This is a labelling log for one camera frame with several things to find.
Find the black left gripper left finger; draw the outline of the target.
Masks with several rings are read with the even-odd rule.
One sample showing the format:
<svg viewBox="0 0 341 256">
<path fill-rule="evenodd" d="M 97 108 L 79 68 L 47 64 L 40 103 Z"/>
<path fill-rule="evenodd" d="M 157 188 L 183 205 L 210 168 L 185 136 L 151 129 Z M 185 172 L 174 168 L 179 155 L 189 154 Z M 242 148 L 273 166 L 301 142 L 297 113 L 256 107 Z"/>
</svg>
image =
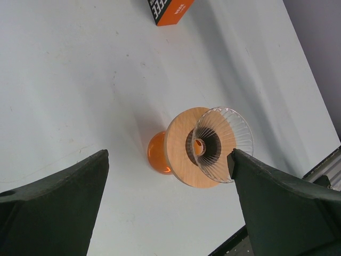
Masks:
<svg viewBox="0 0 341 256">
<path fill-rule="evenodd" d="M 109 173 L 100 150 L 1 193 L 1 255 L 87 255 Z"/>
</svg>

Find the clear glass dripper cone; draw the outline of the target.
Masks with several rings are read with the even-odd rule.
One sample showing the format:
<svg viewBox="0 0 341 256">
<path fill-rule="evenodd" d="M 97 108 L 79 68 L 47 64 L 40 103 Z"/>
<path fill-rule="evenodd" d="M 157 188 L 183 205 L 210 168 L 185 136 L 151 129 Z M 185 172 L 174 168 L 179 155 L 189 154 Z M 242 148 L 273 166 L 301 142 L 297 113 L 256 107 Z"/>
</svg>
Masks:
<svg viewBox="0 0 341 256">
<path fill-rule="evenodd" d="M 227 156 L 234 149 L 253 156 L 254 138 L 246 120 L 227 107 L 215 107 L 204 112 L 186 139 L 190 160 L 203 174 L 218 183 L 232 182 Z"/>
</svg>

